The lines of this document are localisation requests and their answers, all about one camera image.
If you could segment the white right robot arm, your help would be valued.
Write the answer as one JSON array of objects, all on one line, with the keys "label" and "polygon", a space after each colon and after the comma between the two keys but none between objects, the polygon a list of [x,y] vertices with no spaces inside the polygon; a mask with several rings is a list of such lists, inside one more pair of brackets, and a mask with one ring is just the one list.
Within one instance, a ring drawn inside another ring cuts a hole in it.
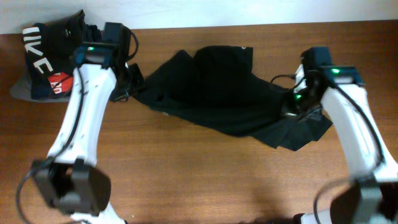
[{"label": "white right robot arm", "polygon": [[325,111],[349,170],[348,177],[325,184],[313,211],[296,215],[295,223],[397,223],[397,162],[377,128],[357,69],[301,64],[294,80],[296,118]]}]

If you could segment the black t-shirt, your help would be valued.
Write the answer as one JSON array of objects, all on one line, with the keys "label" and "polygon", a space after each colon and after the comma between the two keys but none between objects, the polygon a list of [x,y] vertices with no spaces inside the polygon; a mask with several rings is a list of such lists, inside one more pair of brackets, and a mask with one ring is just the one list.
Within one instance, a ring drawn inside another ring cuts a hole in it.
[{"label": "black t-shirt", "polygon": [[233,137],[297,151],[331,127],[325,115],[301,121],[286,116],[292,96],[253,74],[253,48],[207,46],[179,50],[145,79],[135,99],[152,110]]}]

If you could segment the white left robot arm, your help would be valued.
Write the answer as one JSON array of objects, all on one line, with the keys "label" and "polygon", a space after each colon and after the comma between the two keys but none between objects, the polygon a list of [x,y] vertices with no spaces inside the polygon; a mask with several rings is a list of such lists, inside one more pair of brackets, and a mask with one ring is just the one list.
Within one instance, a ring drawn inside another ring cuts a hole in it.
[{"label": "white left robot arm", "polygon": [[97,143],[117,79],[128,71],[129,49],[119,43],[85,42],[73,53],[73,87],[58,136],[31,177],[50,208],[73,223],[125,223],[110,203],[111,180],[99,169]]}]

